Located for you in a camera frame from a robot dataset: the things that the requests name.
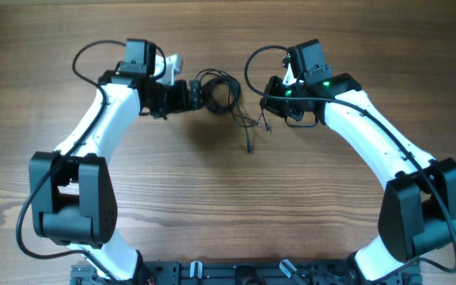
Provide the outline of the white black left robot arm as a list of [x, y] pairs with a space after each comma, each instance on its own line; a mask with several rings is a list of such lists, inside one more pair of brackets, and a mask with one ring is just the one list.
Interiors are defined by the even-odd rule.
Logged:
[[153, 284], [154, 274], [141, 253], [116, 230], [118, 207], [108, 171], [127, 127], [139, 116], [166, 119], [197, 110], [200, 92], [178, 80], [183, 59], [165, 55], [147, 40], [124, 42], [124, 57], [96, 81], [97, 94], [78, 126], [53, 151], [37, 151], [29, 162], [30, 193], [17, 219], [16, 239], [26, 255], [33, 253], [22, 237], [26, 212], [32, 213], [37, 236], [66, 247], [60, 257], [81, 254], [93, 266], [93, 279], [102, 284]]

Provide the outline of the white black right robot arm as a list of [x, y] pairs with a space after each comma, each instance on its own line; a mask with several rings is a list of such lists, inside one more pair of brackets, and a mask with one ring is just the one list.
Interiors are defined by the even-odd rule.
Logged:
[[301, 127], [311, 112], [344, 138], [383, 187], [378, 236], [343, 260], [314, 261], [302, 278], [289, 261], [279, 267], [296, 283], [420, 284], [428, 253], [451, 245], [456, 272], [456, 161], [437, 160], [406, 139], [347, 73], [334, 74], [321, 44], [310, 40], [285, 49], [283, 77], [260, 92], [262, 109]]

